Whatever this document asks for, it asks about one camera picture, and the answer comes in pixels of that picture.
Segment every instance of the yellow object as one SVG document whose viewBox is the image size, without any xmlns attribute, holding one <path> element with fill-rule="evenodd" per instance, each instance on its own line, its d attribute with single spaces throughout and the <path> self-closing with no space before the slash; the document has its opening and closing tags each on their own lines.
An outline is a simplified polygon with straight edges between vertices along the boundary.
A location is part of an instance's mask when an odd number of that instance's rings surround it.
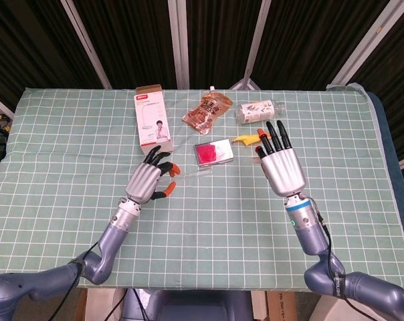
<svg viewBox="0 0 404 321">
<path fill-rule="evenodd" d="M 260 142 L 260 137 L 258 135 L 241 135 L 232 140 L 232 142 L 243 142 L 246 146 L 253 144 L 255 142 Z"/>
</svg>

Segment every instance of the robotic arm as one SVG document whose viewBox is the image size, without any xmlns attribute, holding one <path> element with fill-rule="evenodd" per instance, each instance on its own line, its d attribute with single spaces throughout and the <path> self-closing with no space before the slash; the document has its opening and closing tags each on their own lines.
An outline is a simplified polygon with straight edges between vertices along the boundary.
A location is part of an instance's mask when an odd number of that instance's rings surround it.
<svg viewBox="0 0 404 321">
<path fill-rule="evenodd" d="M 278 121 L 283 146 L 272 124 L 267 122 L 267 126 L 274 147 L 259 129 L 266 152 L 261 146 L 256 148 L 263 172 L 275 194 L 287 199 L 285 208 L 303 252 L 320 258 L 304 273 L 306 285 L 315 293 L 350 298 L 404 321 L 403 288 L 361 272 L 345 274 L 340 260 L 331 253 L 330 234 L 316 203 L 302 194 L 306 179 L 284 125 Z"/>
<path fill-rule="evenodd" d="M 167 197 L 175 188 L 172 182 L 164 191 L 155 191 L 159 179 L 169 172 L 170 176 L 180 173 L 170 162 L 159 161 L 170 154 L 154 147 L 142 164 L 136 168 L 126 186 L 127 198 L 121 199 L 116 214 L 103 232 L 98 247 L 101 256 L 87 251 L 69 264 L 39 273 L 0 274 L 0 321 L 12 320 L 13 313 L 22 297 L 35 301 L 45 300 L 64 293 L 78 285 L 80 276 L 93 284 L 104 283 L 111 274 L 114 259 L 128 234 L 132 222 L 139 216 L 140 205 L 150 199 Z"/>
</svg>

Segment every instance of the white can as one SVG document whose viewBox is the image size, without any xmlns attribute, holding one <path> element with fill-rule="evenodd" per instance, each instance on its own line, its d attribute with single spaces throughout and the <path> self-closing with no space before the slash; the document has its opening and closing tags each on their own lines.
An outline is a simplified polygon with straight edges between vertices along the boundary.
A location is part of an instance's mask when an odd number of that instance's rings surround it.
<svg viewBox="0 0 404 321">
<path fill-rule="evenodd" d="M 237 120 L 241 124 L 272 119 L 274 115 L 275 108 L 271 100 L 242 104 L 237 107 Z"/>
</svg>

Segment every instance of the blue ring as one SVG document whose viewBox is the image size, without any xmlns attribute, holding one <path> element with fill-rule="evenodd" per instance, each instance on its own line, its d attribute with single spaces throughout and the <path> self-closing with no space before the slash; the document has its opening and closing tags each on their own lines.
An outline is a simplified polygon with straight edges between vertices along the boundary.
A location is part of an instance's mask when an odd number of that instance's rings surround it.
<svg viewBox="0 0 404 321">
<path fill-rule="evenodd" d="M 306 202 L 304 202 L 302 204 L 299 204 L 299 205 L 296 205 L 296 206 L 293 206 L 293 207 L 288 207 L 288 208 L 286 208 L 286 210 L 287 210 L 287 212 L 291 212 L 291 211 L 295 211 L 297 209 L 301 209 L 302 207 L 305 207 L 305 206 L 308 206 L 308 205 L 310 205 L 310 200 L 307 200 Z"/>
</svg>

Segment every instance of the clear plastic bag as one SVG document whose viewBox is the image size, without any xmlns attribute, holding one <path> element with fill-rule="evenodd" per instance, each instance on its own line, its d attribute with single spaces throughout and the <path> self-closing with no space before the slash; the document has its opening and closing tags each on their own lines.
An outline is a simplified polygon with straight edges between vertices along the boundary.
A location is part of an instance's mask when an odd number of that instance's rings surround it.
<svg viewBox="0 0 404 321">
<path fill-rule="evenodd" d="M 198 107 L 184 115 L 183 120 L 202 135 L 206 135 L 213 128 L 215 120 L 227 112 L 232 104 L 223 94 L 210 92 L 202 97 Z"/>
</svg>

